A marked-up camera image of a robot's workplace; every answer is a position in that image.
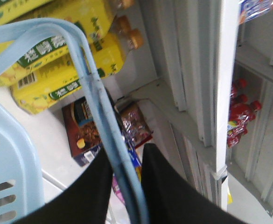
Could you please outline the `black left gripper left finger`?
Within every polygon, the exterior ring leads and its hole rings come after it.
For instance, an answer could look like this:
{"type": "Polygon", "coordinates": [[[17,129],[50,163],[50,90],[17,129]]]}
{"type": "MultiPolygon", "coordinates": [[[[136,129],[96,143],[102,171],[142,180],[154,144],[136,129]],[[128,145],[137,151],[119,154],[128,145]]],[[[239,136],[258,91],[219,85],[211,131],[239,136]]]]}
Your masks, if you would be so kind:
{"type": "Polygon", "coordinates": [[[49,203],[15,224],[104,224],[111,194],[112,168],[103,149],[88,168],[49,203]]]}

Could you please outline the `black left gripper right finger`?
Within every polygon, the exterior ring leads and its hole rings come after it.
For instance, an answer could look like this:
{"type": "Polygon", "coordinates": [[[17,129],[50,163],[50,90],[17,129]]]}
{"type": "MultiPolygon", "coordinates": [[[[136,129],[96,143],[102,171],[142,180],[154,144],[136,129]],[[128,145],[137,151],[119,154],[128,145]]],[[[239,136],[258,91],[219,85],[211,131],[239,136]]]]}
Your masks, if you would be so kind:
{"type": "Polygon", "coordinates": [[[143,187],[152,224],[241,224],[190,186],[154,143],[143,149],[143,187]]]}

